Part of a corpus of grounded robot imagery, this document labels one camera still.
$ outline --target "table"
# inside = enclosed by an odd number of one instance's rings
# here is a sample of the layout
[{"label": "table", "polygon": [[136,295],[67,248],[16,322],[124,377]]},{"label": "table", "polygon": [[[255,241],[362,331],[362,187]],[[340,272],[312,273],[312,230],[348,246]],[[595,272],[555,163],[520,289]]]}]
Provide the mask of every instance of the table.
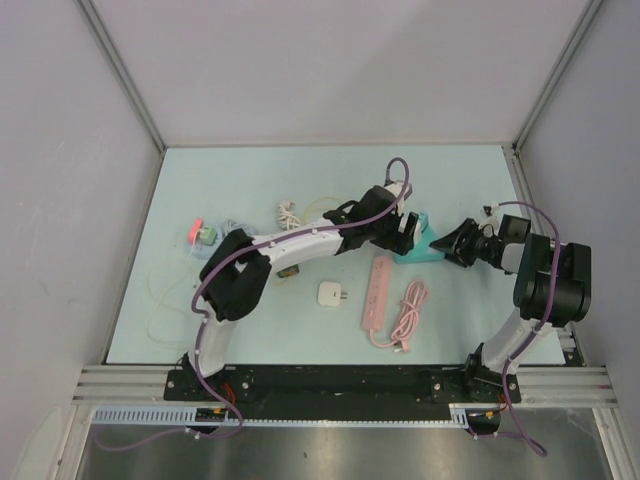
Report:
[{"label": "table", "polygon": [[[299,215],[315,200],[360,199],[384,181],[387,162],[405,158],[413,195],[406,209],[425,211],[440,235],[482,206],[516,198],[499,146],[367,146],[171,148],[167,151],[126,289],[107,362],[171,364],[195,339],[200,317],[190,312],[204,260],[191,256],[187,234],[231,218],[260,233],[278,231],[277,205],[296,204]],[[394,170],[401,178],[401,168]],[[324,209],[337,200],[320,202]],[[517,207],[503,209],[520,214]],[[322,210],[312,212],[309,221]],[[372,245],[300,265],[283,283],[272,277],[254,312],[239,321],[227,363],[454,364],[490,338],[513,311],[515,278],[483,262],[462,269],[449,262],[394,265],[386,308],[386,340],[407,285],[429,288],[411,352],[371,345],[360,320],[371,262],[384,252]],[[337,308],[317,303],[318,285],[336,281],[348,293]],[[563,364],[557,335],[542,339],[524,363]]]}]

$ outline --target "pink power strip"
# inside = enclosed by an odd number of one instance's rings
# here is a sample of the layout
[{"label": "pink power strip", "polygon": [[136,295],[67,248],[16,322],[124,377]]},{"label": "pink power strip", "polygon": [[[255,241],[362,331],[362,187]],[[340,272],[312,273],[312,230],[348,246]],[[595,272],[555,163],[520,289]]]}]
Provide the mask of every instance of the pink power strip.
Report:
[{"label": "pink power strip", "polygon": [[376,257],[371,266],[369,291],[364,303],[362,329],[367,332],[379,332],[384,325],[384,310],[391,283],[391,257]]}]

